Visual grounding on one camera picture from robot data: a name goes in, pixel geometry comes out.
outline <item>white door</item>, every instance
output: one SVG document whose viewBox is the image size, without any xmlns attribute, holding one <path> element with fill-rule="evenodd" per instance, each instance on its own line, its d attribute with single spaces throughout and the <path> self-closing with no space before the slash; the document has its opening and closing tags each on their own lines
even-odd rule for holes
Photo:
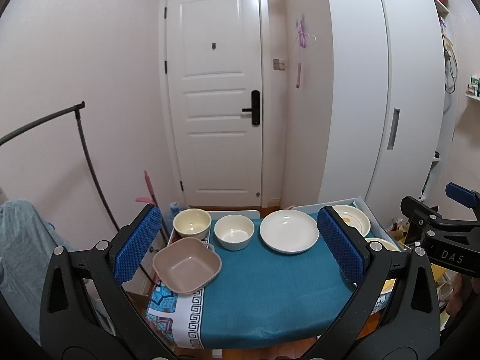
<svg viewBox="0 0 480 360">
<path fill-rule="evenodd" d="M 388 23 L 390 99 L 366 203 L 381 225 L 419 198 L 442 124 L 445 60 L 434 0 L 382 0 Z"/>
<path fill-rule="evenodd" d="M 187 204 L 260 206 L 259 0 L 167 0 L 170 112 Z M 254 126 L 254 119 L 260 121 Z"/>
</svg>

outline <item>textured blue pad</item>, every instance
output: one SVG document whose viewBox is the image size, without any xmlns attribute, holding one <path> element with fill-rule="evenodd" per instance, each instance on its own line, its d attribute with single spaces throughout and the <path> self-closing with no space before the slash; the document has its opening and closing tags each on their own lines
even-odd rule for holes
<svg viewBox="0 0 480 360">
<path fill-rule="evenodd" d="M 477 197 L 472 191 L 466 190 L 457 184 L 448 184 L 445 187 L 445 193 L 450 199 L 455 200 L 465 207 L 474 208 L 478 204 Z"/>
<path fill-rule="evenodd" d="M 363 259 L 325 208 L 318 212 L 317 228 L 345 278 L 351 283 L 361 283 L 365 275 Z"/>
<path fill-rule="evenodd" d="M 158 207 L 153 207 L 115 257 L 113 274 L 118 284 L 133 278 L 161 226 L 162 214 Z"/>
</svg>

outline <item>pink baking dish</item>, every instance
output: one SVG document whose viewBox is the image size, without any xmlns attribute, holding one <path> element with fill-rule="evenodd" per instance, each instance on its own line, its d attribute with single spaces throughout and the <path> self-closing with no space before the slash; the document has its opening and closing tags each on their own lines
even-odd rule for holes
<svg viewBox="0 0 480 360">
<path fill-rule="evenodd" d="M 153 257 L 153 268 L 170 290 L 193 294 L 215 279 L 222 269 L 222 260 L 213 245 L 196 238 L 182 238 Z"/>
</svg>

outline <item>white border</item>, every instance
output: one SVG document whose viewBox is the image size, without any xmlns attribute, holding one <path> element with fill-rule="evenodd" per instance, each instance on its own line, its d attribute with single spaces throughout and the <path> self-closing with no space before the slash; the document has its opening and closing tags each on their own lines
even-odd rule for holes
<svg viewBox="0 0 480 360">
<path fill-rule="evenodd" d="M 162 100 L 163 119 L 165 123 L 166 140 L 169 146 L 169 156 L 172 164 L 177 200 L 186 204 L 185 194 L 180 188 L 180 168 L 177 158 L 177 149 L 173 135 L 173 124 L 170 114 L 170 99 L 167 75 L 165 74 L 164 63 L 166 55 L 166 22 L 164 19 L 167 0 L 160 0 L 159 26 L 158 26 L 158 62 L 160 72 L 160 96 Z M 272 97 L 271 97 L 271 63 L 270 52 L 270 19 L 268 15 L 268 0 L 260 0 L 260 24 L 262 41 L 262 207 L 268 207 L 270 198 L 270 152 L 272 141 Z"/>
</svg>

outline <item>teal tablecloth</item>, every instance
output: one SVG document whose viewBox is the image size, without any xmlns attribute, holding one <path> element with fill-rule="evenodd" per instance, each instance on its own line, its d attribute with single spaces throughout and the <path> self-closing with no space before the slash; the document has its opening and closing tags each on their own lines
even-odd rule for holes
<svg viewBox="0 0 480 360">
<path fill-rule="evenodd" d="M 222 270 L 205 288 L 200 330 L 205 348 L 249 349 L 315 337 L 355 289 L 322 237 L 302 254 L 280 254 L 262 241 L 260 222 L 253 221 L 253 239 L 240 251 L 220 245 L 212 222 L 210 243 Z"/>
</svg>

